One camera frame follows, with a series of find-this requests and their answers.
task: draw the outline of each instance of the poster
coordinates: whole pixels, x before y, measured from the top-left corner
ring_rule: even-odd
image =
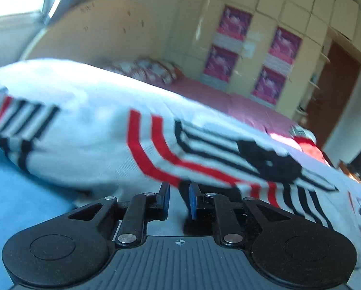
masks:
[[[262,66],[262,70],[256,82],[253,96],[276,105],[285,84],[286,77],[272,69]]]
[[[226,90],[252,17],[248,12],[225,5],[200,78],[202,83]]]
[[[237,53],[212,45],[203,73],[228,83],[237,58]]]
[[[250,98],[271,108],[277,105],[285,81],[289,79],[301,41],[299,36],[277,27]]]

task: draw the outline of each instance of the blue bed sheet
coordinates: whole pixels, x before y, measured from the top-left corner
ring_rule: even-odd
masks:
[[[73,208],[74,191],[30,179],[0,157],[0,290],[12,286],[1,252],[15,233]]]

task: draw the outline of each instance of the door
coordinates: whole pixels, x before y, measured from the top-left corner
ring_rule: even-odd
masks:
[[[338,44],[333,43],[328,58],[330,64],[324,66],[306,111],[307,128],[322,148],[343,113],[357,78],[361,64],[351,58]]]

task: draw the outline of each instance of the silver rivet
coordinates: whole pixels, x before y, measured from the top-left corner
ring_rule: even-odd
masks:
[[[130,233],[125,233],[122,235],[119,235],[117,238],[121,243],[133,243],[137,240],[136,235],[134,234],[130,234]]]
[[[225,235],[225,237],[223,238],[227,243],[239,243],[243,240],[243,237],[241,237],[239,234],[235,234],[235,233],[231,233],[231,234],[227,234]]]

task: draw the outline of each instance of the pink mattress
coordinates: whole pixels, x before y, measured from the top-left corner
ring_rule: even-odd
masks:
[[[160,87],[226,113],[268,134],[290,137],[289,130],[296,124],[280,113],[239,94],[227,94],[186,77]]]

